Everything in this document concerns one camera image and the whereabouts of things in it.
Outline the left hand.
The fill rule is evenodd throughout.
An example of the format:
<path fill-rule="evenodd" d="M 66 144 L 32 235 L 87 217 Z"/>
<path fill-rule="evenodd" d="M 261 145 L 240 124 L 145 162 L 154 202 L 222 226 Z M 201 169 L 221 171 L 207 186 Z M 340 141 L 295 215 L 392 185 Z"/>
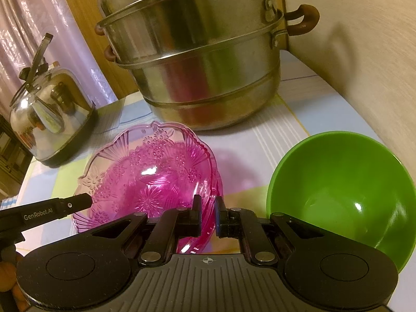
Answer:
<path fill-rule="evenodd" d="M 23 256 L 16 251 L 15 246 L 8 246 L 1 252 L 1 292 L 10 291 L 19 311 L 27 311 L 30 304 L 27 302 L 16 279 L 16 265 Z"/>

